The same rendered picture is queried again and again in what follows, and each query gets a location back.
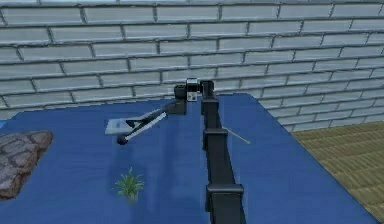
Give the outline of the white flat rectangular object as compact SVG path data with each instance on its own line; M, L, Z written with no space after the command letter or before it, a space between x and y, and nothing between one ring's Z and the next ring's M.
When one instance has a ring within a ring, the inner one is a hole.
M127 134L133 130L133 128L129 127L125 120L127 118L120 118L120 119L110 119L108 121L105 133L112 135L112 134Z

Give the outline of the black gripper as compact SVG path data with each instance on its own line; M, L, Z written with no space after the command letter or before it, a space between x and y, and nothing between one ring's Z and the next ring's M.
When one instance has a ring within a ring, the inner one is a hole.
M165 118L167 114L185 115L187 103L186 86L176 85L174 87L174 96L174 101L166 108L159 108L136 118L127 118L125 122L129 127L133 128L133 130L127 134L119 135L117 137L117 143L119 145L126 145L133 137L136 137L143 131L157 124Z

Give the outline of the small green potted plant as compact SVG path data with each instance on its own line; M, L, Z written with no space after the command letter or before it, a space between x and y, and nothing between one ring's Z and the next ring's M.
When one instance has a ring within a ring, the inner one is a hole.
M135 175L133 168L127 174L122 174L121 178L115 182L116 192L125 198L129 205L138 201L139 192L144 189L145 182L141 179L142 175Z

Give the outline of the thin pale stick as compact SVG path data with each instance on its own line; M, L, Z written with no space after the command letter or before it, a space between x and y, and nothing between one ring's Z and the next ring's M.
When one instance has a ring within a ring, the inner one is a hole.
M231 135L235 136L236 138L242 140L243 142L245 142L246 144L250 144L251 142L247 139L245 139L244 137L240 136L239 134L235 133L234 131L230 130L229 128L227 127L223 127L224 130L226 130L228 133L230 133Z

